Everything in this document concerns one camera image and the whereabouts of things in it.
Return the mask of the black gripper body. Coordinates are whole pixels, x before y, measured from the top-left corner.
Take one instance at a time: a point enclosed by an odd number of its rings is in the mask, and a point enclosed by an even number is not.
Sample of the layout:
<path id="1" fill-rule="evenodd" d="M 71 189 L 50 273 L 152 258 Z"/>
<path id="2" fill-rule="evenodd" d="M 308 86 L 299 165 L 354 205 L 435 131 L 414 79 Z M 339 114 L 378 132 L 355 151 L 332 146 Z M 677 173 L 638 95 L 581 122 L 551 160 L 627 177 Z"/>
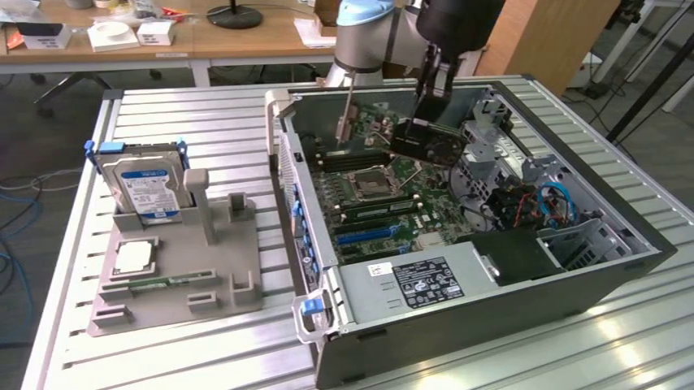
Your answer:
<path id="1" fill-rule="evenodd" d="M 502 11 L 502 0 L 430 0 L 421 3 L 419 35 L 443 55 L 481 50 Z"/>

